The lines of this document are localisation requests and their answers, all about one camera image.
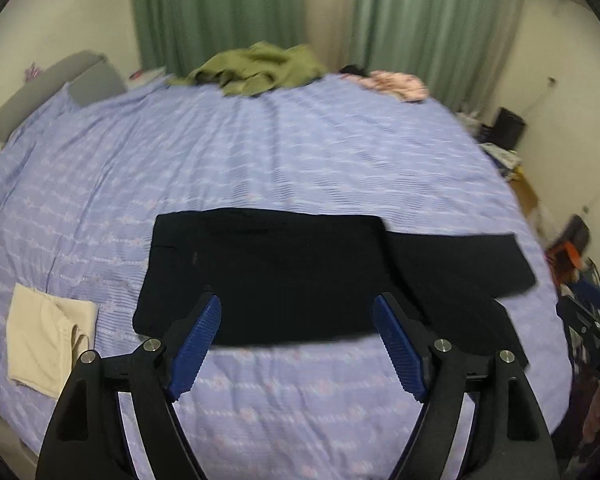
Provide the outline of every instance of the silver screw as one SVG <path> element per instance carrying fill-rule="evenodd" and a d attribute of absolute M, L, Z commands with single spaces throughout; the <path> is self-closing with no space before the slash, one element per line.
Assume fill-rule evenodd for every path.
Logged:
<path fill-rule="evenodd" d="M 86 352 L 82 352 L 80 356 L 80 361 L 88 365 L 89 363 L 93 363 L 96 360 L 96 352 L 93 350 L 87 350 Z"/>
<path fill-rule="evenodd" d="M 500 350 L 500 358 L 506 363 L 512 363 L 516 360 L 516 356 L 509 350 Z"/>
<path fill-rule="evenodd" d="M 147 339 L 142 345 L 142 348 L 144 348 L 147 352 L 155 352 L 161 346 L 162 343 L 159 339 Z"/>
<path fill-rule="evenodd" d="M 433 346 L 436 347 L 436 350 L 440 350 L 441 352 L 449 352 L 449 350 L 451 350 L 451 343 L 446 339 L 436 339 Z"/>

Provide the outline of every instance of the headboard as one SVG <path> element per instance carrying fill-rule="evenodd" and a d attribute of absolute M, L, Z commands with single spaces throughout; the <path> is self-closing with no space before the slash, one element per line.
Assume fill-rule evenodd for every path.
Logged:
<path fill-rule="evenodd" d="M 125 83 L 103 54 L 84 50 L 64 58 L 26 83 L 0 108 L 0 146 L 65 83 L 80 106 L 126 92 Z"/>

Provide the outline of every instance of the black pants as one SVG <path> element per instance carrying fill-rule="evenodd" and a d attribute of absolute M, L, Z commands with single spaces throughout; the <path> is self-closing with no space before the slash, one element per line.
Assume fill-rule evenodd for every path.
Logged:
<path fill-rule="evenodd" d="M 134 329 L 161 337 L 213 290 L 222 302 L 216 345 L 333 340 L 373 332 L 372 300 L 390 292 L 463 351 L 506 348 L 526 364 L 493 298 L 534 283 L 513 235 L 388 233 L 374 216 L 187 211 L 155 221 Z"/>

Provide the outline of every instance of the folded beige garment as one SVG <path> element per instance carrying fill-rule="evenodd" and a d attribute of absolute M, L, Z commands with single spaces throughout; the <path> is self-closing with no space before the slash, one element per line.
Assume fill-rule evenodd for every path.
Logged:
<path fill-rule="evenodd" d="M 97 315 L 91 301 L 17 283 L 7 318 L 8 377 L 57 399 L 78 356 L 93 348 Z"/>

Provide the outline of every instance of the bed sheet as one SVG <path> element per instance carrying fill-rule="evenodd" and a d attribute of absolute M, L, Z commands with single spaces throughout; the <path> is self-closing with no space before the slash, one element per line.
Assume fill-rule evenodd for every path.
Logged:
<path fill-rule="evenodd" d="M 538 284 L 502 303 L 550 430 L 560 422 L 571 369 L 542 252 L 509 187 L 446 108 L 333 75 L 257 98 L 155 82 L 82 109 L 64 88 L 0 154 L 0 415 L 32 450 L 54 401 L 6 379 L 14 284 L 94 301 L 96 350 L 130 352 L 141 341 L 131 321 L 155 216 L 228 206 L 378 215 L 398 232 L 515 232 Z M 122 408 L 138 473 L 150 478 L 126 397 Z M 387 478 L 419 409 L 378 336 L 212 349 L 176 403 L 211 480 Z M 465 399 L 446 478 L 471 415 Z"/>

